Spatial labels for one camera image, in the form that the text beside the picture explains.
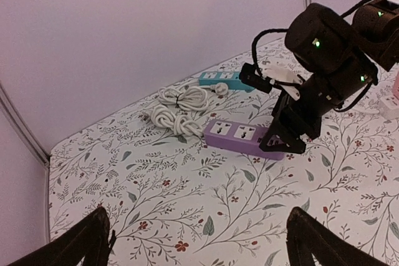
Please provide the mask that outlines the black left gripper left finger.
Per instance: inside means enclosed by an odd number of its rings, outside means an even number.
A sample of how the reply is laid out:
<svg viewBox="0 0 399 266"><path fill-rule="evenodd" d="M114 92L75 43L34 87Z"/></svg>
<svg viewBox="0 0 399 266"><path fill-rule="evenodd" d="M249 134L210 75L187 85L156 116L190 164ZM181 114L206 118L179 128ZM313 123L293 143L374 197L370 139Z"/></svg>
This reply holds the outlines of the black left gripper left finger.
<svg viewBox="0 0 399 266"><path fill-rule="evenodd" d="M60 237L12 265L107 265L115 241L108 214L98 207Z"/></svg>

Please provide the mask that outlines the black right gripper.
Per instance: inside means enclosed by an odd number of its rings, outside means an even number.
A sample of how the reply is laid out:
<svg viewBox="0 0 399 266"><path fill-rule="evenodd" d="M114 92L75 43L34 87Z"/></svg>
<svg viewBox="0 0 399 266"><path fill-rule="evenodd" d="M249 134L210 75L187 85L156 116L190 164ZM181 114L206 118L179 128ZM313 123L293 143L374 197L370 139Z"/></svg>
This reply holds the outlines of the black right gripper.
<svg viewBox="0 0 399 266"><path fill-rule="evenodd" d="M273 111L273 121L262 137L264 152L303 154L301 135L314 140L320 136L321 119L340 104L340 94L325 78L311 75L298 88L299 99L281 92Z"/></svg>

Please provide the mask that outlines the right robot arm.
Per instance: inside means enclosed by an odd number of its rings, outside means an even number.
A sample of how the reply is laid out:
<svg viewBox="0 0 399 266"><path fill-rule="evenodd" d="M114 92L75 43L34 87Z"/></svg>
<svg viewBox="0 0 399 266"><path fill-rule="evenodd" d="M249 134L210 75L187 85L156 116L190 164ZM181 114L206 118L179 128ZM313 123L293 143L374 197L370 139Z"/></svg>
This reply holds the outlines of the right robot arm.
<svg viewBox="0 0 399 266"><path fill-rule="evenodd" d="M346 99L359 102L378 83L378 70L391 70L398 63L398 4L361 0L337 14L314 2L282 33L286 48L310 77L290 83L264 75L253 49L240 79L264 93L273 88L281 92L260 149L302 154L302 135L317 139L326 113L350 110Z"/></svg>

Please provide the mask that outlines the white power strip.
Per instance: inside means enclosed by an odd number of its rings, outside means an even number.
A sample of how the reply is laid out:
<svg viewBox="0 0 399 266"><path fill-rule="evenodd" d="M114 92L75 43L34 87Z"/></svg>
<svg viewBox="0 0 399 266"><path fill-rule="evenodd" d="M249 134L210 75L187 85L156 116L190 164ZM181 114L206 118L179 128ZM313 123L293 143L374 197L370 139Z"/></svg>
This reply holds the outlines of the white power strip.
<svg viewBox="0 0 399 266"><path fill-rule="evenodd" d="M386 120L398 119L398 99L394 96L382 97L376 109L360 110L360 113L380 115Z"/></svg>

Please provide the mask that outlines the teal power strip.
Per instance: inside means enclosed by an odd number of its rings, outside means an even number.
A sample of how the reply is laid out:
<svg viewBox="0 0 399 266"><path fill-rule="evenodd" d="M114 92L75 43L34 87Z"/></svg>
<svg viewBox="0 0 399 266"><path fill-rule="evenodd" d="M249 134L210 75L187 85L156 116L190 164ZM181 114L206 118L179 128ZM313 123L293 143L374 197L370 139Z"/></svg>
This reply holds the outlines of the teal power strip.
<svg viewBox="0 0 399 266"><path fill-rule="evenodd" d="M222 83L228 90L241 90L251 92L253 87L242 83L239 79L239 72L203 72L198 78L199 86L216 86Z"/></svg>

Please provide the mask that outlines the purple power strip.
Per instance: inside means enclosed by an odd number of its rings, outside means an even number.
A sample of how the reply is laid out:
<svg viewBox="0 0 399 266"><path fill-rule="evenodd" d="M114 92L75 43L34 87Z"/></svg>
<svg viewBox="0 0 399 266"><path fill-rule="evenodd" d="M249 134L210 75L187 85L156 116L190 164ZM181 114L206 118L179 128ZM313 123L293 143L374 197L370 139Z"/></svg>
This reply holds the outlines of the purple power strip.
<svg viewBox="0 0 399 266"><path fill-rule="evenodd" d="M265 152L259 145L268 128L227 120L211 120L203 131L208 146L280 161L283 152Z"/></svg>

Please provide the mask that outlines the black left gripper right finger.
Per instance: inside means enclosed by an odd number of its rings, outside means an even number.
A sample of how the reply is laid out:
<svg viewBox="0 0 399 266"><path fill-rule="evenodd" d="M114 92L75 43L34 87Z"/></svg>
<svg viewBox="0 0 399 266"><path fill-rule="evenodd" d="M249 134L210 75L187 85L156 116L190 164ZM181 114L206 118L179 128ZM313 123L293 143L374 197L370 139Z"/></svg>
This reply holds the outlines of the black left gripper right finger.
<svg viewBox="0 0 399 266"><path fill-rule="evenodd" d="M340 239L300 207L286 222L287 254L291 265L384 266L385 263Z"/></svg>

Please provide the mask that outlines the light pink cube socket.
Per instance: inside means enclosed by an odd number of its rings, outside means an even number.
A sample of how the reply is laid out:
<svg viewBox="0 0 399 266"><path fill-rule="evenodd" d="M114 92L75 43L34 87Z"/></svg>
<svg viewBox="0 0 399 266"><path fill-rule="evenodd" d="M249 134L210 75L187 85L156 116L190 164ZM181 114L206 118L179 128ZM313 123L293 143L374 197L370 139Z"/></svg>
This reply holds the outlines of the light pink cube socket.
<svg viewBox="0 0 399 266"><path fill-rule="evenodd" d="M392 87L392 94L399 99L399 72L397 73L397 76L395 77L395 81Z"/></svg>

